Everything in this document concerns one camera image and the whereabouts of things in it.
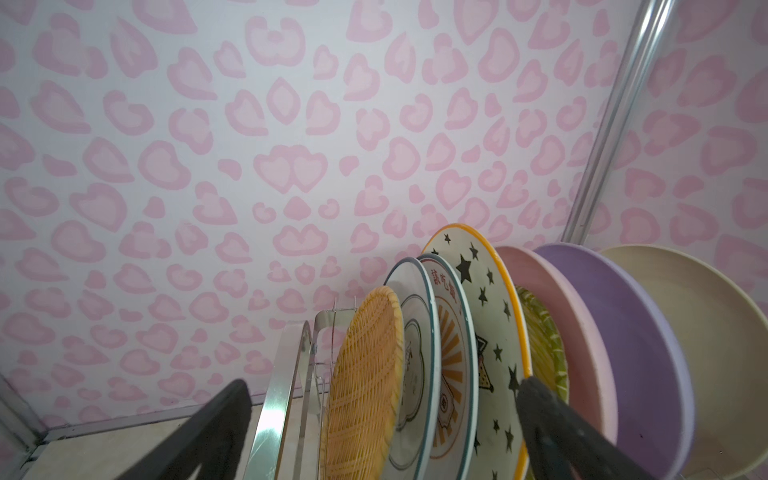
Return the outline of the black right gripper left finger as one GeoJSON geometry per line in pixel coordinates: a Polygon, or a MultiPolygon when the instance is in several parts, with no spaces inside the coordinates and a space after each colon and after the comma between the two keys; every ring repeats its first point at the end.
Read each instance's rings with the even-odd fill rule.
{"type": "Polygon", "coordinates": [[[251,419],[242,379],[229,383],[121,479],[233,479],[251,419]]]}

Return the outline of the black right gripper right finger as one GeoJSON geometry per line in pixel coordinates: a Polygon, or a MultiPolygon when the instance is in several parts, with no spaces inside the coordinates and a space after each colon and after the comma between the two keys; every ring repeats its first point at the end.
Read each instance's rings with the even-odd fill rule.
{"type": "Polygon", "coordinates": [[[652,479],[539,379],[520,383],[516,410],[537,479],[652,479]]]}

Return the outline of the pink plate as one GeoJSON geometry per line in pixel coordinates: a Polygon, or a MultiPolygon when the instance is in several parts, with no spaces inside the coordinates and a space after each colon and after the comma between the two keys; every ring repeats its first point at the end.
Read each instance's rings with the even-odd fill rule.
{"type": "Polygon", "coordinates": [[[569,405],[615,443],[618,402],[614,375],[596,322],[572,283],[548,260],[522,247],[497,253],[517,286],[530,291],[552,315],[565,347],[569,405]]]}

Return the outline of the green yellow woven plate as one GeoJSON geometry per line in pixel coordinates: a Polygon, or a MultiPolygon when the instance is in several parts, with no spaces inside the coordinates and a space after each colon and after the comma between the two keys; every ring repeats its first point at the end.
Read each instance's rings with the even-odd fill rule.
{"type": "Polygon", "coordinates": [[[517,286],[516,292],[526,322],[533,374],[560,400],[568,403],[568,363],[559,330],[549,310],[529,290],[517,286]]]}

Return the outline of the purple plate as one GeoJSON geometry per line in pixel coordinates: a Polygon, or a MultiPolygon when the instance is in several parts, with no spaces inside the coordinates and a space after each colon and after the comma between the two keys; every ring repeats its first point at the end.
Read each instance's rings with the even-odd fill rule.
{"type": "Polygon", "coordinates": [[[646,290],[614,261],[583,246],[536,248],[575,287],[605,344],[618,400],[619,450],[656,479],[688,460],[695,399],[682,348],[646,290]]]}

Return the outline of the white plate orange sunburst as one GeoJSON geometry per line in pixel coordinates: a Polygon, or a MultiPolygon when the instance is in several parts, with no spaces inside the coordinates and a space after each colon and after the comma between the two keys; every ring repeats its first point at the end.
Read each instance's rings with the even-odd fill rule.
{"type": "Polygon", "coordinates": [[[441,359],[437,420],[425,477],[467,479],[479,407],[478,351],[471,311],[455,267],[434,253],[425,253],[419,260],[435,295],[441,359]]]}

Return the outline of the white star cartoon plate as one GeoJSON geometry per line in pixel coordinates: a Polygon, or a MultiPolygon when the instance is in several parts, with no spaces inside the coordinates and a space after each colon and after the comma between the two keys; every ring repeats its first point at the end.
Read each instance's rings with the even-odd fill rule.
{"type": "Polygon", "coordinates": [[[489,240],[466,224],[444,226],[423,251],[454,267],[472,316],[479,407],[469,477],[523,479],[529,456],[516,403],[520,384],[533,371],[515,285],[489,240]]]}

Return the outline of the white plate black rim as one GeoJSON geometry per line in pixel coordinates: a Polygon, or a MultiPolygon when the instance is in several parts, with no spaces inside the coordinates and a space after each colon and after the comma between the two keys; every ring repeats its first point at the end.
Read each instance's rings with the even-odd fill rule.
{"type": "Polygon", "coordinates": [[[401,403],[383,479],[424,479],[437,422],[441,370],[440,331],[435,295],[422,262],[399,261],[384,285],[392,289],[403,314],[404,361],[401,403]]]}

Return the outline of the orange woven pattern plate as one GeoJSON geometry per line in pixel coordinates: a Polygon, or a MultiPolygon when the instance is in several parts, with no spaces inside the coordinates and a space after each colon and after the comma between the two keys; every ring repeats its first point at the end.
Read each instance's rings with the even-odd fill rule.
{"type": "Polygon", "coordinates": [[[404,320],[394,290],[372,290],[353,315],[331,380],[321,479],[378,479],[388,461],[404,376],[404,320]]]}

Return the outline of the cream beige plate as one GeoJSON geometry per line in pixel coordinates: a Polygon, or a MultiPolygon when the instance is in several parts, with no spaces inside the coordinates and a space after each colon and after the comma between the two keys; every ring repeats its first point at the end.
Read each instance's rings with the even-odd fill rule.
{"type": "Polygon", "coordinates": [[[735,479],[767,459],[767,318],[732,280],[665,247],[603,251],[650,295],[686,358],[696,403],[683,475],[735,479]]]}

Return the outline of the stainless steel dish rack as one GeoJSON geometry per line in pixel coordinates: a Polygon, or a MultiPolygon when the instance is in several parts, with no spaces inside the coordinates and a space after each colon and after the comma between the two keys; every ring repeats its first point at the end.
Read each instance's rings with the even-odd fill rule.
{"type": "Polygon", "coordinates": [[[322,310],[288,324],[253,421],[245,479],[322,479],[332,372],[354,308],[322,310]]]}

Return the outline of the aluminium frame profile right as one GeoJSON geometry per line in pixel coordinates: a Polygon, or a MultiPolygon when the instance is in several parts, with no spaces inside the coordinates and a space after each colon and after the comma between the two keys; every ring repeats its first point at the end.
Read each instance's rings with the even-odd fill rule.
{"type": "Polygon", "coordinates": [[[573,206],[560,240],[583,244],[608,183],[627,125],[678,6],[676,0],[643,1],[638,8],[573,206]]]}

